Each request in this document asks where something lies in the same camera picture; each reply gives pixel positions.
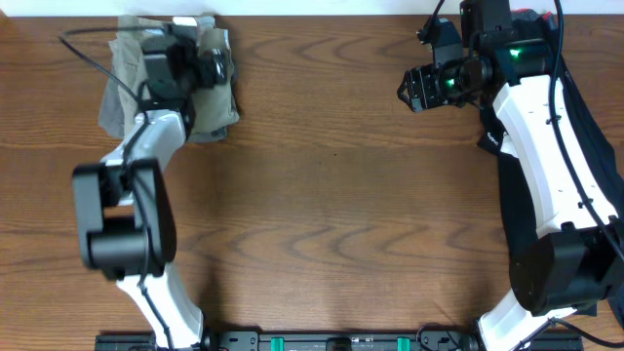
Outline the khaki beige shorts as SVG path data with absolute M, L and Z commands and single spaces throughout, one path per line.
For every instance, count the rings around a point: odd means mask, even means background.
M 198 26 L 198 49 L 201 54 L 214 50 L 225 53 L 227 82 L 211 89 L 199 89 L 193 96 L 196 119 L 189 140 L 211 142 L 227 137 L 227 127 L 237 123 L 240 115 L 233 94 L 232 84 L 235 66 L 226 29 L 216 26 L 215 18 L 204 13 L 195 18 Z M 147 78 L 140 43 L 154 36 L 154 31 L 119 32 L 109 42 L 112 53 L 111 72 L 134 93 Z M 98 123 L 112 137 L 122 139 L 130 134 L 135 125 L 137 103 L 113 80 L 107 82 L 102 98 Z

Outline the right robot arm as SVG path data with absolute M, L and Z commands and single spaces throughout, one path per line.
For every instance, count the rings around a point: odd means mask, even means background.
M 464 1 L 460 21 L 431 15 L 418 40 L 430 64 L 398 98 L 413 112 L 475 106 L 480 146 L 497 157 L 510 290 L 475 328 L 421 329 L 424 350 L 579 350 L 569 321 L 623 287 L 623 180 L 563 57 L 561 10 Z

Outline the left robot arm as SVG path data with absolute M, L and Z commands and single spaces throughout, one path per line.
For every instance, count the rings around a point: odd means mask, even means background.
M 178 275 L 176 225 L 163 179 L 189 141 L 197 114 L 193 94 L 227 81 L 226 55 L 199 51 L 200 26 L 175 18 L 146 27 L 140 44 L 146 77 L 119 86 L 136 103 L 130 133 L 99 162 L 72 174 L 83 264 L 116 283 L 139 308 L 151 332 L 105 332 L 97 350 L 217 350 Z

